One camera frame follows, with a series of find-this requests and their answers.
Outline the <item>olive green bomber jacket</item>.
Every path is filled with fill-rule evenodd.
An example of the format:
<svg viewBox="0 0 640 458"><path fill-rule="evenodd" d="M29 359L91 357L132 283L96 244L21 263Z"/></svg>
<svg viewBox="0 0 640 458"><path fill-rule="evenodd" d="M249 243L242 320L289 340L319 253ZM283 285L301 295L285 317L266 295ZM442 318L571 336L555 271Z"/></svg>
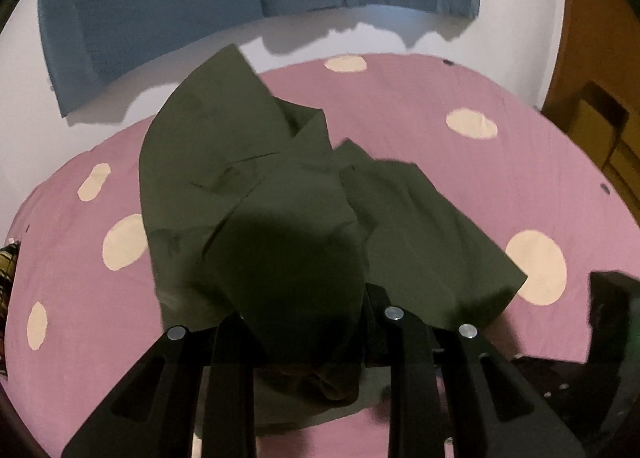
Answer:
<svg viewBox="0 0 640 458"><path fill-rule="evenodd" d="M388 386L370 293L430 326L488 326L524 273L412 163L332 145L317 108L273 96L232 46L171 94L139 159L165 326L239 315L257 353L256 429L368 408Z"/></svg>

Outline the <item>plaid brown pillow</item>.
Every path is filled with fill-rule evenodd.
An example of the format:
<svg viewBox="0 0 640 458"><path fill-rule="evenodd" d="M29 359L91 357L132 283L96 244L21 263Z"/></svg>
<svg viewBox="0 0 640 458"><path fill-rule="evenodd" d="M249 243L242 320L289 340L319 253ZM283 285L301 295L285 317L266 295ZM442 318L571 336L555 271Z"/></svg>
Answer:
<svg viewBox="0 0 640 458"><path fill-rule="evenodd" d="M0 249L0 319L1 331L6 328L9 302L14 284L17 258L20 254L21 243L14 241Z"/></svg>

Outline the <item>pink polka dot bedsheet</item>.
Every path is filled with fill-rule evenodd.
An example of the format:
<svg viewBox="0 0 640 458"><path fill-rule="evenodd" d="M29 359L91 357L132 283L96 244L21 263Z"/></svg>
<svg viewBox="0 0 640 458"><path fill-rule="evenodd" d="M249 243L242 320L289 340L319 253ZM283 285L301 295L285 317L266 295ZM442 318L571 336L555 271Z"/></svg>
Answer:
<svg viewBox="0 0 640 458"><path fill-rule="evenodd" d="M610 181L552 122L481 74L433 56L348 55L262 75L319 108L333 144L415 163L527 273L489 328L506 355L585 360L588 278L639 272L639 229ZM58 456L160 337L143 238L142 119L35 188L9 229L21 245L6 323L4 391Z"/></svg>

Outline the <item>cardboard boxes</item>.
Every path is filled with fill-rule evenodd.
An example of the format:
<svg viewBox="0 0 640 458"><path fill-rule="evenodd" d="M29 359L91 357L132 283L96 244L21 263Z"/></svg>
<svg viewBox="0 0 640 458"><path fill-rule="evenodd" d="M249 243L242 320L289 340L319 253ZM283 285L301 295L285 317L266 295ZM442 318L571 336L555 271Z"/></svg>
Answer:
<svg viewBox="0 0 640 458"><path fill-rule="evenodd" d="M639 114L589 81L577 96L568 136L602 172L639 199Z"/></svg>

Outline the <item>brown wooden door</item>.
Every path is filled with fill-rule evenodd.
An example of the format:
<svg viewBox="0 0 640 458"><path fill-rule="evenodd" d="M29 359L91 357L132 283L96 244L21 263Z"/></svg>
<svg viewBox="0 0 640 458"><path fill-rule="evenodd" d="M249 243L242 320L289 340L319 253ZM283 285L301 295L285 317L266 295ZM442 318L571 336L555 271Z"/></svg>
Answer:
<svg viewBox="0 0 640 458"><path fill-rule="evenodd" d="M589 81L639 114L639 18L627 0L565 0L558 60L542 114L567 137L578 93ZM608 171L603 174L638 217L639 200Z"/></svg>

